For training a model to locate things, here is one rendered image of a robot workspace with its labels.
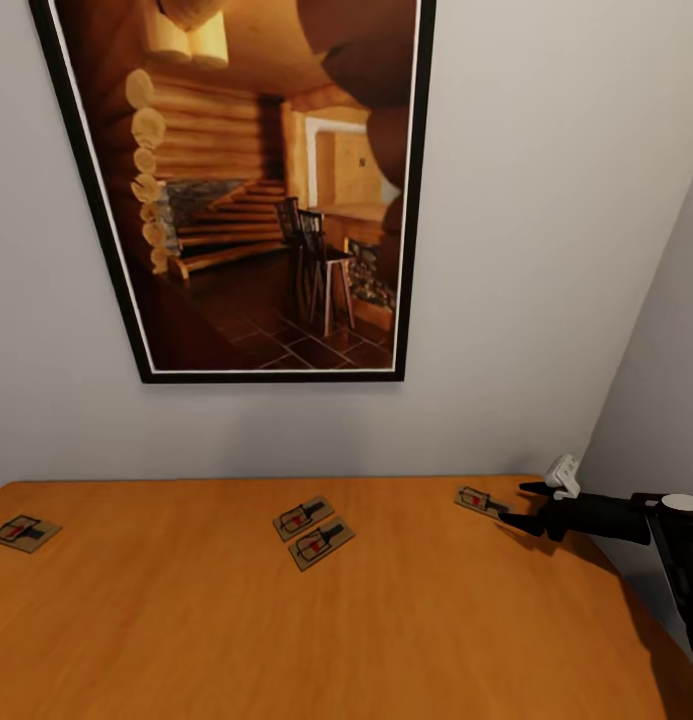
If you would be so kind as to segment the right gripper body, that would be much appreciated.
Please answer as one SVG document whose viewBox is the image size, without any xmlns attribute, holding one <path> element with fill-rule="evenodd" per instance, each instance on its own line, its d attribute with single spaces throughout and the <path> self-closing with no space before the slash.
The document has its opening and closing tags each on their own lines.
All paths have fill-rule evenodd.
<svg viewBox="0 0 693 720">
<path fill-rule="evenodd" d="M 553 491 L 548 495 L 546 504 L 540 508 L 548 538 L 562 542 L 568 530 L 614 538 L 606 526 L 604 500 L 604 495 L 588 493 L 579 493 L 576 499 L 563 497 L 556 500 Z"/>
</svg>

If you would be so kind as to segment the mousetrap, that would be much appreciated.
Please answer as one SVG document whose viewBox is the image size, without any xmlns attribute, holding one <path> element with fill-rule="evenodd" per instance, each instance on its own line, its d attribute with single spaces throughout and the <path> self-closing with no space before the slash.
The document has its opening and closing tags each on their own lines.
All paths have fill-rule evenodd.
<svg viewBox="0 0 693 720">
<path fill-rule="evenodd" d="M 286 543 L 289 539 L 310 529 L 333 513 L 335 513 L 335 509 L 329 505 L 327 499 L 323 495 L 317 495 L 317 497 L 305 501 L 295 509 L 283 513 L 273 523 L 281 539 Z"/>
<path fill-rule="evenodd" d="M 0 527 L 0 543 L 33 554 L 61 529 L 61 526 L 19 514 Z"/>
<path fill-rule="evenodd" d="M 353 537 L 355 537 L 353 530 L 340 515 L 337 515 L 328 523 L 291 543 L 288 548 L 295 563 L 303 572 Z"/>
<path fill-rule="evenodd" d="M 499 513 L 515 514 L 515 504 L 462 485 L 458 486 L 454 503 L 482 513 L 487 517 L 492 517 L 497 521 L 499 520 Z"/>
</svg>

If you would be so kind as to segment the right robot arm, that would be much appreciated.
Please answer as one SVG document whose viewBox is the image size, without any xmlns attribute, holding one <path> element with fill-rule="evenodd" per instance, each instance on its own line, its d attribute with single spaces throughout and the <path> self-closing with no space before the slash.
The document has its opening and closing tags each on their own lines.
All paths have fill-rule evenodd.
<svg viewBox="0 0 693 720">
<path fill-rule="evenodd" d="M 556 458 L 543 477 L 545 482 L 519 485 L 519 489 L 548 495 L 537 515 L 499 513 L 499 521 L 535 537 L 547 533 L 556 542 L 562 542 L 568 530 L 644 546 L 649 546 L 652 537 L 693 652 L 693 496 L 634 493 L 630 499 L 621 499 L 579 493 L 576 466 L 570 454 Z M 646 505 L 648 500 L 658 501 L 658 506 Z"/>
</svg>

